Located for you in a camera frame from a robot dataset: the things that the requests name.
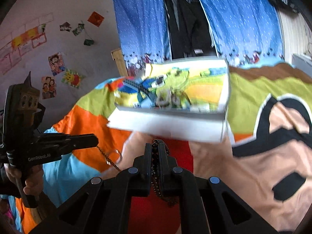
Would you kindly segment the black strap smart watch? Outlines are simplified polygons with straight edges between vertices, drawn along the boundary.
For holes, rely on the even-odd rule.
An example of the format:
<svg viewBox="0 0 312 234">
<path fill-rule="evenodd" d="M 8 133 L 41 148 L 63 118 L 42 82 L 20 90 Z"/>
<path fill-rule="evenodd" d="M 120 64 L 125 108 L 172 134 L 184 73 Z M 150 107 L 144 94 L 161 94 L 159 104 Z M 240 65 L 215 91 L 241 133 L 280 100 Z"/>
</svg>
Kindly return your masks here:
<svg viewBox="0 0 312 234">
<path fill-rule="evenodd" d="M 129 94 L 136 94 L 137 101 L 133 104 L 134 107 L 151 108 L 155 107 L 156 93 L 152 88 L 152 83 L 156 82 L 156 77 L 142 79 L 124 79 L 121 90 Z"/>
</svg>

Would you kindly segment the yellow bear poster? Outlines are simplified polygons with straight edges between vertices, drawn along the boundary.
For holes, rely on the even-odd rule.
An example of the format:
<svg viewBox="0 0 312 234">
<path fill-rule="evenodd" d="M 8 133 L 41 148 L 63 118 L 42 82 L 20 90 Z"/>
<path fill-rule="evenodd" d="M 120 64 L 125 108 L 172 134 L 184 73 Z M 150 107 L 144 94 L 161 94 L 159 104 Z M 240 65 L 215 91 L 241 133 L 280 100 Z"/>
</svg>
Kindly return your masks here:
<svg viewBox="0 0 312 234">
<path fill-rule="evenodd" d="M 76 72 L 75 70 L 66 69 L 61 79 L 61 82 L 74 88 L 79 88 L 81 81 L 85 78 L 84 75 Z"/>
</svg>

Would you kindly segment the colourful cartoon bed sheet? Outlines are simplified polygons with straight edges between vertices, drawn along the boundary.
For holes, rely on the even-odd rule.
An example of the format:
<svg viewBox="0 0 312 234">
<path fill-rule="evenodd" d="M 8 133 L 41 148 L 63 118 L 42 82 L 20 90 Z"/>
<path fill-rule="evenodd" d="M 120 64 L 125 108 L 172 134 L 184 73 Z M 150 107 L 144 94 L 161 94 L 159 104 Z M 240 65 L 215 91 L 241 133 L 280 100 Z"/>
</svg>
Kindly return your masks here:
<svg viewBox="0 0 312 234">
<path fill-rule="evenodd" d="M 154 137 L 107 126 L 121 79 L 81 97 L 52 132 L 95 133 L 100 148 L 44 167 L 43 207 L 9 197 L 17 230 L 29 233 L 92 177 L 129 167 Z M 220 143 L 165 139 L 171 156 L 202 178 L 219 177 L 280 233 L 292 233 L 311 206 L 311 78 L 286 63 L 230 68 L 229 132 Z"/>
</svg>

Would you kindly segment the anime character poster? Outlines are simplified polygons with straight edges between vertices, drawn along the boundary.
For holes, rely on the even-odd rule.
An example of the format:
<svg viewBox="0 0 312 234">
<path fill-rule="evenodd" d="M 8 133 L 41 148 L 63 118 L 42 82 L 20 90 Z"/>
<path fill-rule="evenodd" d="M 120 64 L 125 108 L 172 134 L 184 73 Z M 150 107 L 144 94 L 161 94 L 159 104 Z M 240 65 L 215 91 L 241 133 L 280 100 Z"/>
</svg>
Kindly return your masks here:
<svg viewBox="0 0 312 234">
<path fill-rule="evenodd" d="M 58 75 L 65 71 L 65 65 L 63 62 L 62 54 L 60 52 L 48 57 L 49 66 L 53 76 Z"/>
</svg>

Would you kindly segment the small dark hanging pouch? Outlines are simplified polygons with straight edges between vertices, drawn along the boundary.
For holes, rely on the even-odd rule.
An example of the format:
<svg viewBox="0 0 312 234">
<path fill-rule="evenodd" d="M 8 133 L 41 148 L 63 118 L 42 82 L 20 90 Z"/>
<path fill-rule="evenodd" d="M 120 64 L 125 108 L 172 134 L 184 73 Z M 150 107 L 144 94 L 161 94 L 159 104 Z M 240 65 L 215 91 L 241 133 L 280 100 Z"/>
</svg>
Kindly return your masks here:
<svg viewBox="0 0 312 234">
<path fill-rule="evenodd" d="M 85 46 L 90 47 L 90 46 L 94 45 L 94 43 L 95 43 L 95 41 L 87 33 L 85 33 L 85 40 L 84 40 L 83 44 Z"/>
</svg>

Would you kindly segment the wooden cabinet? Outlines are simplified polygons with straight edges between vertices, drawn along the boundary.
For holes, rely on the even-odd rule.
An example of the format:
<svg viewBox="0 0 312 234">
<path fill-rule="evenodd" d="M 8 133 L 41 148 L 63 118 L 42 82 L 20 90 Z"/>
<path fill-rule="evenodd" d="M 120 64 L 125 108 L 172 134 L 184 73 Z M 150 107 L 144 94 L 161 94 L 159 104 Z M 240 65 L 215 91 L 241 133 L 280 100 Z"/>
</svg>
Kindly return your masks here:
<svg viewBox="0 0 312 234">
<path fill-rule="evenodd" d="M 111 51 L 112 59 L 115 61 L 120 76 L 127 77 L 128 71 L 125 65 L 122 49 L 118 48 Z"/>
</svg>

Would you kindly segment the grey shallow cardboard box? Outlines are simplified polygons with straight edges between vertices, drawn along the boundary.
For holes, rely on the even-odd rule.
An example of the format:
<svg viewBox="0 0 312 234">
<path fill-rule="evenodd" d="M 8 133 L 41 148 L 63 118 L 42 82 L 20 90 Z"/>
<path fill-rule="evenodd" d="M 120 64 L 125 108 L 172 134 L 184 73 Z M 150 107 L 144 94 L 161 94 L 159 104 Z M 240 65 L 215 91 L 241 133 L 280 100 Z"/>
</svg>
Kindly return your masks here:
<svg viewBox="0 0 312 234">
<path fill-rule="evenodd" d="M 115 92 L 119 110 L 161 113 L 223 121 L 230 98 L 230 73 L 225 59 L 183 58 L 148 63 L 126 77 Z"/>
</svg>

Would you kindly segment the green dinosaur cartoon towel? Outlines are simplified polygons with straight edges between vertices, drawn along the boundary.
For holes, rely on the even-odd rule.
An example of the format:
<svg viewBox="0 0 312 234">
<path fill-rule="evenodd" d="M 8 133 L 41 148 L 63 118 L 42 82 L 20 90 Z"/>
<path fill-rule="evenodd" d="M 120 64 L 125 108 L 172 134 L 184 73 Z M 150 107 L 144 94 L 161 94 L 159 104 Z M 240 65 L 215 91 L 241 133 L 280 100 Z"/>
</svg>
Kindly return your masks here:
<svg viewBox="0 0 312 234">
<path fill-rule="evenodd" d="M 152 83 L 156 95 L 163 90 L 171 90 L 175 94 L 174 107 L 155 107 L 148 109 L 184 109 L 190 112 L 216 112 L 222 109 L 222 91 L 228 76 L 227 67 L 209 68 L 207 66 L 194 66 L 192 68 L 182 68 L 180 66 L 160 66 L 152 65 L 150 74 L 144 73 L 142 76 L 129 77 L 125 79 L 146 79 L 156 77 L 156 82 Z M 137 101 L 137 94 L 129 94 L 121 90 L 118 85 L 115 95 L 115 104 L 121 107 L 134 107 Z"/>
</svg>

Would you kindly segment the red diamond paper decoration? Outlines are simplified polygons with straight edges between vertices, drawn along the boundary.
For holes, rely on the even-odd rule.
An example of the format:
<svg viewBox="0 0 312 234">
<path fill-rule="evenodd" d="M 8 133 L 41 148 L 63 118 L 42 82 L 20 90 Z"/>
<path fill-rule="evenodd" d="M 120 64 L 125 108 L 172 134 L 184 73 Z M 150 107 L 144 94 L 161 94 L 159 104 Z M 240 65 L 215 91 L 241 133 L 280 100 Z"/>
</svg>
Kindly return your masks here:
<svg viewBox="0 0 312 234">
<path fill-rule="evenodd" d="M 101 23 L 104 21 L 104 16 L 93 11 L 87 21 L 89 23 L 93 24 L 94 26 L 99 27 L 101 25 Z"/>
</svg>

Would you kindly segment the left blue dotted curtain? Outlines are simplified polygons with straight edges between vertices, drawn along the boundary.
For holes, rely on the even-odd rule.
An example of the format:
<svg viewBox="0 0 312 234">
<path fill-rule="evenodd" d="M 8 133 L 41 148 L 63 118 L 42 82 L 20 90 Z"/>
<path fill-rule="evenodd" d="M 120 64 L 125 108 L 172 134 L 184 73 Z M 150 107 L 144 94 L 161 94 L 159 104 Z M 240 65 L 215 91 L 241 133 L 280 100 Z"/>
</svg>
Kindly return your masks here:
<svg viewBox="0 0 312 234">
<path fill-rule="evenodd" d="M 164 0 L 113 0 L 122 57 L 128 75 L 147 63 L 171 60 Z"/>
</svg>

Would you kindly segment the blue dotted curtain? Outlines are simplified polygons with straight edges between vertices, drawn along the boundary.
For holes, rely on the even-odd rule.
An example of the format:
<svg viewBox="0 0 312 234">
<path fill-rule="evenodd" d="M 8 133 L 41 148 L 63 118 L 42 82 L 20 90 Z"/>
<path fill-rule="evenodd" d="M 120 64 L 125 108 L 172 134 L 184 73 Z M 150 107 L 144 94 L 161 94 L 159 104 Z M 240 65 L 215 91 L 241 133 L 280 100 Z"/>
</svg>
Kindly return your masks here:
<svg viewBox="0 0 312 234">
<path fill-rule="evenodd" d="M 284 59 L 276 9 L 268 0 L 200 0 L 217 55 L 229 65 L 258 68 Z"/>
<path fill-rule="evenodd" d="M 113 0 L 122 57 L 128 75 L 147 63 L 171 60 L 164 0 Z"/>
</svg>

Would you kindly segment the white storage box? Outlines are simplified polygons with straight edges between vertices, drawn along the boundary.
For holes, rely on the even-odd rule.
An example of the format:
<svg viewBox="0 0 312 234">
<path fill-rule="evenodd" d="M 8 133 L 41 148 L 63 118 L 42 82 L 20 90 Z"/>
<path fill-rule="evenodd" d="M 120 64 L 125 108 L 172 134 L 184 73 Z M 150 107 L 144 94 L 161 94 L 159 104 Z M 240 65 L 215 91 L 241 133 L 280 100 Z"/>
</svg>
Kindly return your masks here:
<svg viewBox="0 0 312 234">
<path fill-rule="evenodd" d="M 312 77 L 312 60 L 305 54 L 293 54 L 292 65 Z"/>
</svg>

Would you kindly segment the dark hanging clothes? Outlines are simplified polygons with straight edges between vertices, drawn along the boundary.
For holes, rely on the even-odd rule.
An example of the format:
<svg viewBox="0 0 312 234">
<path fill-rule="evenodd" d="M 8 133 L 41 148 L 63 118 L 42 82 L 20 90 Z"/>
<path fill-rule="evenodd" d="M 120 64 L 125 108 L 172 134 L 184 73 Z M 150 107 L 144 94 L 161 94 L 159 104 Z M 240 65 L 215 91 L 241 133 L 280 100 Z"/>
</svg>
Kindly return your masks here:
<svg viewBox="0 0 312 234">
<path fill-rule="evenodd" d="M 217 56 L 200 0 L 164 0 L 173 59 Z"/>
</svg>

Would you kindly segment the white wardrobe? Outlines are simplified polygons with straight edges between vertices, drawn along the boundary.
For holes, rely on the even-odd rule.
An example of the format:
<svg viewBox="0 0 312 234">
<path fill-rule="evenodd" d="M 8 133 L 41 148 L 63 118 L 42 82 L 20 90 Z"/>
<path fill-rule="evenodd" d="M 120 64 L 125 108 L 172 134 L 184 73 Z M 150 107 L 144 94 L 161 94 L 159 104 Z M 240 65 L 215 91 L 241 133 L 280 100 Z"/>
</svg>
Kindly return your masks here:
<svg viewBox="0 0 312 234">
<path fill-rule="evenodd" d="M 277 9 L 282 37 L 284 41 L 284 58 L 292 63 L 293 54 L 311 59 L 311 30 L 300 13 Z"/>
</svg>

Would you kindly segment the row of wall certificates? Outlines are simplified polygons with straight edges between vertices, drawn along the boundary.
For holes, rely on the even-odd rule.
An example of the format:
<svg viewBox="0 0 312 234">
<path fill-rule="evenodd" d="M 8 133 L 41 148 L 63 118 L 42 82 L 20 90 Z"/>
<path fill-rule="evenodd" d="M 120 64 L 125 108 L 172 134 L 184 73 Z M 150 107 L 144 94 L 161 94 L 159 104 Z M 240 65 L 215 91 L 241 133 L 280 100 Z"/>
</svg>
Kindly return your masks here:
<svg viewBox="0 0 312 234">
<path fill-rule="evenodd" d="M 45 14 L 21 25 L 1 39 L 1 76 L 8 73 L 22 58 L 47 42 L 46 27 L 53 14 Z"/>
</svg>

